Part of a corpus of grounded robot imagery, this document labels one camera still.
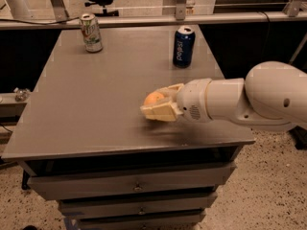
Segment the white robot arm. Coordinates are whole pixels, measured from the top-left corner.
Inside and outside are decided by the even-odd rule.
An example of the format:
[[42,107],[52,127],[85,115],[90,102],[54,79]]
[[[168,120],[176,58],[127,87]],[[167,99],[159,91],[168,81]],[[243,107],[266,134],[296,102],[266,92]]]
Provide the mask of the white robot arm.
[[157,89],[140,110],[145,118],[163,122],[182,117],[270,131],[306,129],[307,74],[286,63],[262,62],[243,79],[199,79]]

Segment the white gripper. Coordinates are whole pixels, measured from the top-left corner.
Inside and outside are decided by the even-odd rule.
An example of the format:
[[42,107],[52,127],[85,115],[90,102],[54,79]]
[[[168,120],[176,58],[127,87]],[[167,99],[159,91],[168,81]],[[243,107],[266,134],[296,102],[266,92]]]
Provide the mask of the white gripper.
[[190,122],[208,123],[211,121],[206,109],[206,90],[211,79],[192,80],[156,89],[165,98],[140,107],[146,119],[174,122],[180,115]]

